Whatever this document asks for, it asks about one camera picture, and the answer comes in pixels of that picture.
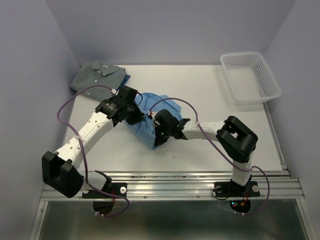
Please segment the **light blue long sleeve shirt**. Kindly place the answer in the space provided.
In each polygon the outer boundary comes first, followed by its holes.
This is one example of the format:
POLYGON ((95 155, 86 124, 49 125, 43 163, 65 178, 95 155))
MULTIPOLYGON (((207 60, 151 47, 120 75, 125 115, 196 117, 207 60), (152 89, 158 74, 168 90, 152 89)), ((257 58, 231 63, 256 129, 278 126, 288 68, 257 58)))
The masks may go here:
MULTIPOLYGON (((142 121, 134 125, 129 125, 127 122, 125 122, 128 128, 135 134, 135 136, 142 140, 144 144, 146 144, 153 150, 157 148, 155 146, 156 131, 153 125, 153 121, 149 119, 146 114, 156 102, 166 98, 168 98, 167 95, 157 95, 151 92, 144 92, 141 95, 138 94, 135 98, 135 101, 139 104, 138 108, 144 114, 142 121)), ((182 116, 180 114, 181 106, 172 99, 161 101, 152 108, 154 112, 159 112, 162 109, 168 110, 178 120, 182 119, 182 116)))

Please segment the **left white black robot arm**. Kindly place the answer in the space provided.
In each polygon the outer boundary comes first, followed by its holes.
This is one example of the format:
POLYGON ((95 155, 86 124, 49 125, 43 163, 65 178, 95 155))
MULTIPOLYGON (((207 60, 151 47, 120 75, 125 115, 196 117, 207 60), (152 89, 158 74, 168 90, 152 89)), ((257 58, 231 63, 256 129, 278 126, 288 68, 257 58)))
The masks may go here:
POLYGON ((104 100, 74 136, 55 152, 47 151, 41 158, 42 179, 67 198, 90 188, 86 155, 95 144, 118 123, 134 125, 144 114, 135 102, 104 100))

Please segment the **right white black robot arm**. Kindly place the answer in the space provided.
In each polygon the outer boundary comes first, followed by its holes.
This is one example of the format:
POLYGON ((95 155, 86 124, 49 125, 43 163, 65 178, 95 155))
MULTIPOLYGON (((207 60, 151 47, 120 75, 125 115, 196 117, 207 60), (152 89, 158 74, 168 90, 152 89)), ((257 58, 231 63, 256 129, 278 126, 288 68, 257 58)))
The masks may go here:
POLYGON ((242 195, 248 190, 252 177, 252 155, 258 136, 235 116, 224 121, 198 122, 189 118, 160 116, 152 118, 155 129, 155 145, 160 146, 169 138, 176 140, 208 140, 229 162, 232 169, 231 192, 242 195))

